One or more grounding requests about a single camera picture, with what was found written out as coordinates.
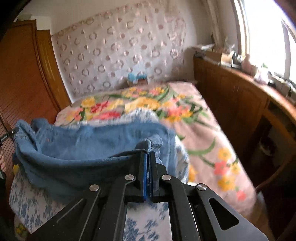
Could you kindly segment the person's left hand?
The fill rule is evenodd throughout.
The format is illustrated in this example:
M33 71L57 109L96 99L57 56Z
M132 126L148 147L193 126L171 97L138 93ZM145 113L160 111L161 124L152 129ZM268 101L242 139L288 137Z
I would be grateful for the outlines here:
M5 172L6 171L6 162L4 159L4 154L0 154L0 165L1 165L1 170L3 172Z

